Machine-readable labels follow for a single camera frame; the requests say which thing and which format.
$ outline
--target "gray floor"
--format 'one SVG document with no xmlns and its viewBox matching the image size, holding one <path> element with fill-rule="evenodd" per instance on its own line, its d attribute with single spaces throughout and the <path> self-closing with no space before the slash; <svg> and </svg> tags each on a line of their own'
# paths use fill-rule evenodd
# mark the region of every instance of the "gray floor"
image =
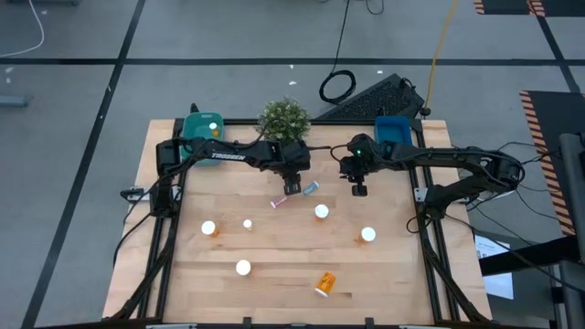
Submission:
<svg viewBox="0 0 585 329">
<path fill-rule="evenodd" d="M 352 2 L 341 56 L 431 58 L 449 8 L 447 0 L 386 0 L 371 16 Z M 85 0 L 80 6 L 37 4 L 47 38 L 21 58 L 117 58 L 136 0 Z M 378 1 L 372 1 L 377 9 Z M 331 58 L 344 2 L 332 0 L 147 0 L 129 58 Z M 585 18 L 549 18 L 566 58 L 585 58 L 577 42 Z M 0 2 L 0 54 L 37 43 L 26 5 Z M 479 16 L 461 1 L 443 58 L 554 58 L 534 16 Z M 408 77 L 425 96 L 426 66 L 342 66 L 357 91 L 391 73 Z M 0 109 L 0 302 L 2 328 L 18 327 L 47 256 L 112 66 L 0 65 L 0 93 L 34 96 L 28 108 Z M 97 321 L 112 274 L 112 253 L 127 205 L 121 189 L 133 183 L 147 123 L 184 116 L 195 101 L 226 118 L 254 118 L 266 101 L 291 95 L 313 116 L 330 106 L 318 96 L 329 65 L 124 66 L 90 164 L 37 325 Z M 571 68 L 585 90 L 585 68 Z M 520 90 L 568 91 L 557 67 L 448 67 L 436 70 L 432 119 L 447 121 L 456 145 L 497 147 L 531 142 Z M 336 81 L 328 91 L 345 87 Z M 510 147 L 519 159 L 536 153 Z M 544 188 L 539 165 L 527 186 Z M 553 214 L 546 193 L 520 190 L 534 208 Z M 526 239 L 560 236 L 558 224 L 528 211 L 517 196 L 484 212 Z M 507 234 L 478 214 L 478 228 Z M 496 318 L 533 324 L 531 317 L 494 309 Z"/>
</svg>

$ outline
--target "black keyboard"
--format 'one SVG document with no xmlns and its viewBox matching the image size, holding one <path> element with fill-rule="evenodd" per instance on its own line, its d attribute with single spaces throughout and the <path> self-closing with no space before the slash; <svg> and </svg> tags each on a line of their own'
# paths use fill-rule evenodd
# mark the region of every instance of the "black keyboard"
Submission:
<svg viewBox="0 0 585 329">
<path fill-rule="evenodd" d="M 392 74 L 374 86 L 335 106 L 319 119 L 373 119 L 379 115 L 403 115 L 413 119 L 424 99 L 415 89 Z"/>
</svg>

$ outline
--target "wooden table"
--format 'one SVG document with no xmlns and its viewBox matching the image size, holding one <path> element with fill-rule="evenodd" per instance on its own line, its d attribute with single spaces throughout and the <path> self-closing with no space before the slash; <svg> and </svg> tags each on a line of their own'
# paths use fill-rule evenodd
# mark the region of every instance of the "wooden table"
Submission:
<svg viewBox="0 0 585 329">
<path fill-rule="evenodd" d="M 151 121 L 136 184 L 156 180 L 154 147 L 172 135 L 173 120 Z M 450 147 L 445 122 L 423 122 L 429 147 Z M 347 143 L 358 133 L 373 135 L 372 126 L 313 126 L 308 145 Z M 257 137 L 251 126 L 227 126 L 226 140 Z M 335 154 L 343 156 L 346 150 Z M 186 180 L 173 269 L 167 294 L 166 323 L 234 323 L 251 316 L 255 324 L 432 324 L 430 299 L 419 237 L 406 222 L 414 216 L 408 172 L 381 171 L 366 177 L 369 195 L 354 197 L 351 184 L 339 179 L 338 163 L 328 151 L 312 152 L 303 186 L 321 187 L 309 196 L 293 196 L 277 209 L 270 201 L 282 195 L 282 179 L 242 163 L 191 168 Z M 432 168 L 435 184 L 458 179 L 452 168 Z M 422 173 L 419 172 L 420 184 Z M 325 222 L 314 219 L 314 207 L 329 206 Z M 136 207 L 124 231 L 149 211 Z M 468 220 L 464 207 L 448 214 Z M 251 219 L 248 232 L 244 219 Z M 216 238 L 203 236 L 205 220 L 219 224 Z M 154 219 L 124 243 L 116 263 L 104 316 L 115 313 L 144 276 Z M 491 313 L 475 256 L 471 231 L 461 223 L 442 222 L 452 276 L 477 309 Z M 376 240 L 356 242 L 360 229 L 373 227 Z M 252 273 L 240 277 L 238 260 L 249 260 Z M 314 292 L 325 271 L 337 281 L 328 299 Z M 449 319 L 441 279 L 437 276 L 443 318 Z M 148 315 L 154 314 L 159 283 L 153 285 Z"/>
</svg>

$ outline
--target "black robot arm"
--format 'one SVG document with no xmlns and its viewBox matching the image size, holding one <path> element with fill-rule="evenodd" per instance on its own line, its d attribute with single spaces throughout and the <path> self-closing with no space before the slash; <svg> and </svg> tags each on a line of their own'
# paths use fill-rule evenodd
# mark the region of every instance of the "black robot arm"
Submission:
<svg viewBox="0 0 585 329">
<path fill-rule="evenodd" d="M 191 154 L 188 159 L 182 162 L 179 152 L 180 146 L 185 147 Z M 272 171 L 284 180 L 284 194 L 287 196 L 301 192 L 299 172 L 311 168 L 311 155 L 303 141 L 282 147 L 278 142 L 258 140 L 243 144 L 202 137 L 175 138 L 156 146 L 156 171 L 159 177 L 163 178 L 158 184 L 159 188 L 166 186 L 167 189 L 170 189 L 174 175 L 204 159 L 238 161 L 258 168 L 260 171 Z M 163 193 L 165 196 L 170 196 L 166 190 Z"/>
<path fill-rule="evenodd" d="M 418 148 L 403 143 L 376 143 L 368 135 L 356 135 L 347 144 L 352 153 L 340 161 L 339 172 L 352 183 L 354 196 L 366 196 L 364 176 L 381 169 L 408 170 L 416 166 L 454 167 L 470 171 L 468 176 L 449 186 L 419 189 L 417 201 L 424 205 L 425 215 L 443 218 L 451 202 L 469 197 L 475 199 L 483 191 L 504 193 L 515 190 L 524 178 L 522 164 L 499 151 L 468 148 Z"/>
</svg>

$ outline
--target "potted plant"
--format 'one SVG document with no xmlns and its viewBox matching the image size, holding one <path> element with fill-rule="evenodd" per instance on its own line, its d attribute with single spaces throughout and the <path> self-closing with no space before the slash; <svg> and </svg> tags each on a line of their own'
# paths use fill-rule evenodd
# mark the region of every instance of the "potted plant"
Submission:
<svg viewBox="0 0 585 329">
<path fill-rule="evenodd" d="M 311 123 L 307 111 L 298 101 L 284 97 L 282 101 L 266 103 L 258 118 L 257 132 L 264 131 L 264 139 L 286 146 L 309 133 Z"/>
</svg>

